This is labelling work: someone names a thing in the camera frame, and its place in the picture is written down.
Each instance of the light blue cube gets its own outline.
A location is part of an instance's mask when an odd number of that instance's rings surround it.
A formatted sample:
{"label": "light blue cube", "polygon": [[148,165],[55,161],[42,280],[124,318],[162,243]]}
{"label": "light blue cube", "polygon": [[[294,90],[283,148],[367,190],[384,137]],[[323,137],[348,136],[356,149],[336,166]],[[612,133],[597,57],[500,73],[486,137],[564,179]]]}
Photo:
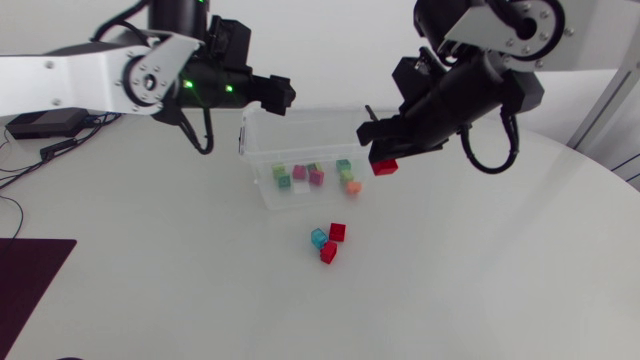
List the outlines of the light blue cube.
{"label": "light blue cube", "polygon": [[324,246],[329,242],[329,237],[324,231],[315,229],[311,232],[311,242],[318,250],[324,249]]}

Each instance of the green cube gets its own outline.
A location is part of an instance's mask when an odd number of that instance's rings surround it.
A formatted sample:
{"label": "green cube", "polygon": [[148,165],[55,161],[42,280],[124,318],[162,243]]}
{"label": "green cube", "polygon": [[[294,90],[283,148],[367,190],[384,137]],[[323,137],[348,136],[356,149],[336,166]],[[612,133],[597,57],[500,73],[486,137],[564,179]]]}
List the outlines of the green cube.
{"label": "green cube", "polygon": [[313,163],[313,164],[307,165],[308,173],[311,173],[313,170],[324,172],[324,170],[322,170],[322,165],[320,165],[320,163]]}
{"label": "green cube", "polygon": [[283,174],[278,177],[278,187],[280,189],[288,189],[291,187],[291,175]]}
{"label": "green cube", "polygon": [[342,170],[340,171],[340,182],[343,184],[349,183],[353,181],[353,174],[351,170]]}
{"label": "green cube", "polygon": [[276,180],[280,176],[287,174],[287,168],[285,168],[284,164],[274,164],[271,166],[271,170],[273,171],[273,178]]}
{"label": "green cube", "polygon": [[349,160],[336,161],[336,167],[338,168],[338,171],[344,171],[344,170],[351,171],[351,163],[349,162]]}

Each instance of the red cube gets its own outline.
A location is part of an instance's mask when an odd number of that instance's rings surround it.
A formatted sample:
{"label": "red cube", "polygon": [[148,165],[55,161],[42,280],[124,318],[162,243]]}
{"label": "red cube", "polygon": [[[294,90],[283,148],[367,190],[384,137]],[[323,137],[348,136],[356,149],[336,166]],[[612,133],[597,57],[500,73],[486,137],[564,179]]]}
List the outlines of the red cube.
{"label": "red cube", "polygon": [[324,183],[324,173],[318,170],[311,170],[309,173],[309,182],[316,186],[322,186],[322,183]]}
{"label": "red cube", "polygon": [[331,224],[331,229],[329,230],[329,240],[343,242],[346,233],[347,225]]}
{"label": "red cube", "polygon": [[296,180],[304,180],[307,178],[307,168],[302,165],[293,167],[293,178]]}
{"label": "red cube", "polygon": [[338,245],[336,243],[328,242],[327,245],[324,246],[324,249],[320,251],[320,259],[323,263],[331,265],[333,262],[333,258],[336,257],[338,253]]}
{"label": "red cube", "polygon": [[381,161],[371,164],[371,168],[376,176],[391,175],[398,170],[398,163],[395,160]]}

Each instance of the cyan cube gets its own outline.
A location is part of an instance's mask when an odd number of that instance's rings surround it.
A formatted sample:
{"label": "cyan cube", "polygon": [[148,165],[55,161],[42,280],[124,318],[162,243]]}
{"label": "cyan cube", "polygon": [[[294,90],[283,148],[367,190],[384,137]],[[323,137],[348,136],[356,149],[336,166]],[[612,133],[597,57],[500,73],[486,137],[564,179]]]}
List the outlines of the cyan cube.
{"label": "cyan cube", "polygon": [[324,246],[329,242],[329,237],[324,231],[320,229],[315,229],[311,232],[311,243],[313,246],[318,248],[318,250],[324,249]]}
{"label": "cyan cube", "polygon": [[291,175],[283,174],[278,177],[278,187],[280,189],[288,189],[291,187]]}
{"label": "cyan cube", "polygon": [[338,169],[338,172],[344,170],[351,171],[351,162],[349,162],[349,160],[338,160],[336,161],[336,168]]}

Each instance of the dark red mat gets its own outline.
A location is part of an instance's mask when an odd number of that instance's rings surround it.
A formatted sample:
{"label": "dark red mat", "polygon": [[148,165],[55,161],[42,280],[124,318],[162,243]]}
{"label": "dark red mat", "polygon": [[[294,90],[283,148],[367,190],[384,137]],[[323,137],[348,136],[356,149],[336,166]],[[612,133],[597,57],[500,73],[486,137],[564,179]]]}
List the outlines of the dark red mat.
{"label": "dark red mat", "polygon": [[0,359],[75,246],[75,240],[0,239]]}

